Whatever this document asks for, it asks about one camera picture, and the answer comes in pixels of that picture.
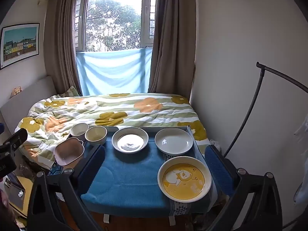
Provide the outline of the pink square plastic bowl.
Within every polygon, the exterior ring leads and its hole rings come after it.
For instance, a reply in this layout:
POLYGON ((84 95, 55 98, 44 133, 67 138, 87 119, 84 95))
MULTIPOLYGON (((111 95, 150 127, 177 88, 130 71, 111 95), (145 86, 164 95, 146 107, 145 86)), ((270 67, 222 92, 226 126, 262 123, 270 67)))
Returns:
POLYGON ((84 158, 84 152, 83 141, 72 137, 57 145, 54 150, 54 156, 59 166, 74 168, 84 158))

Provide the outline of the cream round bowl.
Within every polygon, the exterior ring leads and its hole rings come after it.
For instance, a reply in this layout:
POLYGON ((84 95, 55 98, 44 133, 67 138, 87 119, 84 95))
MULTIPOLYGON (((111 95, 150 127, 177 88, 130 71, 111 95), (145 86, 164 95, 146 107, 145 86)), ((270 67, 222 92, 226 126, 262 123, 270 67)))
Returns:
POLYGON ((108 131, 103 126, 93 126, 85 133, 85 139, 92 145, 104 145, 107 139, 108 131))

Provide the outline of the large yellow duck plate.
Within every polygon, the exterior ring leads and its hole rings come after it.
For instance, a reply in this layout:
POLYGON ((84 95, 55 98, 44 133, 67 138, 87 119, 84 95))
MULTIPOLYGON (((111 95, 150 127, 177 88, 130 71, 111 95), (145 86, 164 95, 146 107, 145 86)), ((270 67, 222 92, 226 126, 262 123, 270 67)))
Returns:
POLYGON ((192 203, 204 198, 212 186, 207 165, 187 156, 164 162, 158 170, 157 181, 162 193, 179 203, 192 203))

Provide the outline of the white round bowl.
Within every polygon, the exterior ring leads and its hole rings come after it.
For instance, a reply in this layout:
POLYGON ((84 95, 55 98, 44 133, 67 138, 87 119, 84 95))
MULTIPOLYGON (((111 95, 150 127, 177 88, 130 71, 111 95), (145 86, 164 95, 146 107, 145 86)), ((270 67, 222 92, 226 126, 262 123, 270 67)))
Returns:
POLYGON ((86 123, 78 123, 75 124, 71 129, 70 129, 70 135, 72 137, 76 137, 77 139, 81 141, 85 141, 85 133, 89 129, 89 125, 86 123))

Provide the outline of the white chick cartoon plate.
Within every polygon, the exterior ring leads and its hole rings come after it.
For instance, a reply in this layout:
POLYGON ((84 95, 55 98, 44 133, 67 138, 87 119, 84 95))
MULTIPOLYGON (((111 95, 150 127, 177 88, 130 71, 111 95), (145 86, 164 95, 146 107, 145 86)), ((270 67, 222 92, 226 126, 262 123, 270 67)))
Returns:
POLYGON ((138 127, 126 127, 118 130, 112 136, 112 145, 115 150, 134 154, 146 147, 149 135, 145 130, 138 127))

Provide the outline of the plain white plate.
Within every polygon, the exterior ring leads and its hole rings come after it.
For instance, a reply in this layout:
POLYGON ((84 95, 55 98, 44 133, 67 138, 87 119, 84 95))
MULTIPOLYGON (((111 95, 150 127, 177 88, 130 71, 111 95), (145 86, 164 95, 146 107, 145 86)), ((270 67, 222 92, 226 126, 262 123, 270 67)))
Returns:
POLYGON ((182 155, 193 146, 192 137, 179 128, 164 128, 155 135, 157 148, 168 155, 182 155))

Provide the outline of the yellow bedside cabinet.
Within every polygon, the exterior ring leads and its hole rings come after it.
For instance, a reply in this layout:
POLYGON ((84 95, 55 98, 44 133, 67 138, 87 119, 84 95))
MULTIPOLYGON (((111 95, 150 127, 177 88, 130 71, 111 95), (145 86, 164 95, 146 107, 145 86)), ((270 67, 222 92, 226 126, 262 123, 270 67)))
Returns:
POLYGON ((33 182, 25 177, 17 176, 14 184, 8 177, 4 180, 5 192, 8 194, 9 205, 23 218, 28 216, 28 206, 33 182))

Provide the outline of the grey bed headboard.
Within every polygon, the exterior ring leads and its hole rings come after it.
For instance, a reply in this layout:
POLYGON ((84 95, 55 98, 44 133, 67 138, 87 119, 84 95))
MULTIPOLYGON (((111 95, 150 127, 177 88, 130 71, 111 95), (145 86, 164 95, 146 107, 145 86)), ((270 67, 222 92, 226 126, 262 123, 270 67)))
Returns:
POLYGON ((55 94, 56 90, 53 80, 51 76, 47 76, 9 99, 1 107, 1 114, 8 131, 13 134, 18 123, 28 115, 30 108, 35 103, 55 94))

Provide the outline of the blue patterned table cloth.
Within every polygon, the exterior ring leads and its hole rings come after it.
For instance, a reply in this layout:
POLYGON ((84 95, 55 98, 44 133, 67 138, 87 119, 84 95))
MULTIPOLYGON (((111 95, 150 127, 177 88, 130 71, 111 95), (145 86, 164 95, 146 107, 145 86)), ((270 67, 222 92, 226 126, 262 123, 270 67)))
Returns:
POLYGON ((204 198, 193 203, 179 203, 165 196, 158 186, 157 174, 171 156, 160 152, 151 142, 135 154, 124 154, 111 144, 117 127, 108 127, 105 159, 83 203, 92 212, 116 216, 156 218, 192 213, 206 213, 218 199, 215 184, 204 198))

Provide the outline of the floral striped duvet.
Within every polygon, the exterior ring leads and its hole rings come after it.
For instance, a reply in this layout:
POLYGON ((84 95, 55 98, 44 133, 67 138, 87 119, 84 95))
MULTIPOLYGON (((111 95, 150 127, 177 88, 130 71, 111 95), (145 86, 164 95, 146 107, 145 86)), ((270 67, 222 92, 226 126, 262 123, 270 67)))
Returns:
POLYGON ((94 96, 54 95, 32 105, 16 129, 27 130, 21 153, 43 168, 53 165, 55 147, 78 124, 123 127, 189 126, 200 151, 209 145, 207 133, 188 99, 162 93, 94 96))

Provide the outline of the green checked pillow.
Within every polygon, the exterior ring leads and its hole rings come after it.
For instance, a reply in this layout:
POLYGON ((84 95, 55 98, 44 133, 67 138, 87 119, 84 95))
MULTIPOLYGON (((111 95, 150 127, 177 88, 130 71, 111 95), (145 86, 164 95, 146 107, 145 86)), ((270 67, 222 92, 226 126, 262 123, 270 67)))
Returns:
POLYGON ((80 96, 76 88, 72 85, 65 93, 59 95, 60 97, 75 97, 80 96))

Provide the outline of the light blue hanging cloth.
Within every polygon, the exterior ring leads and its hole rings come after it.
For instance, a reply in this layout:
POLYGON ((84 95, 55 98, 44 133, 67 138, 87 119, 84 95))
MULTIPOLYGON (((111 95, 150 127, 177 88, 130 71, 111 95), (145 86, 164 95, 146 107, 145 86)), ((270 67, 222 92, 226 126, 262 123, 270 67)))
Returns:
POLYGON ((147 93, 151 56, 151 48, 76 53, 82 94, 147 93))

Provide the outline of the framed landscape picture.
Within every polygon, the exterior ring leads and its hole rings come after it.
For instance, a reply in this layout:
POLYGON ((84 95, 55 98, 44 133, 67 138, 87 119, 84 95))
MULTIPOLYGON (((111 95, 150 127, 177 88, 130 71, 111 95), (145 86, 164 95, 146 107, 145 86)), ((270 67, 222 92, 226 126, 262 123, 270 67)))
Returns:
POLYGON ((39 23, 7 26, 1 30, 1 69, 39 55, 39 23))

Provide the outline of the left brown curtain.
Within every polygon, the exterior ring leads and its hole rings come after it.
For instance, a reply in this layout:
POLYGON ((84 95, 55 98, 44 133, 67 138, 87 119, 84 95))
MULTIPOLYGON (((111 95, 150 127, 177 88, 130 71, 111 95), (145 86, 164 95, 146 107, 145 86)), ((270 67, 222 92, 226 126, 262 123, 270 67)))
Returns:
POLYGON ((76 4, 76 0, 48 0, 46 9, 44 62, 57 93, 71 86, 81 93, 74 39, 76 4))

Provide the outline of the brown curtain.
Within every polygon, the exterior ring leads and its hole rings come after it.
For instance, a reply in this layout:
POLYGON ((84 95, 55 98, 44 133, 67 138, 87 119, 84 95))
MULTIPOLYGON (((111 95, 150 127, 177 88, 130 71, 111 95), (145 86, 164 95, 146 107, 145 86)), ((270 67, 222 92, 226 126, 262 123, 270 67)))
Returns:
POLYGON ((195 73, 196 0, 157 0, 150 93, 191 96, 195 73))
POLYGON ((76 4, 76 0, 48 0, 46 9, 44 62, 57 93, 71 86, 81 93, 74 39, 76 4))

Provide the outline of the right brown curtain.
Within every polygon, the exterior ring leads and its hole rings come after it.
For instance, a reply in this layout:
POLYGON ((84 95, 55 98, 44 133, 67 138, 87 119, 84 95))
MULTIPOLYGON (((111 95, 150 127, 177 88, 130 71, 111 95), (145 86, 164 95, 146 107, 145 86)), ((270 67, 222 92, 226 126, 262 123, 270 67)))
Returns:
POLYGON ((191 96, 195 73, 196 0, 157 0, 150 93, 191 96))

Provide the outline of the window with white frame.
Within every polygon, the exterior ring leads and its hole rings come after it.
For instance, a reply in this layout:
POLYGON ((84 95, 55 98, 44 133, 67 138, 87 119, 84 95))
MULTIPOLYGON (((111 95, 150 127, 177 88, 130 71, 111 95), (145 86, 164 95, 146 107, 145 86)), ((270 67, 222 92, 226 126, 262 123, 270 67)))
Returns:
POLYGON ((76 0, 76 51, 151 48, 155 10, 156 0, 76 0))

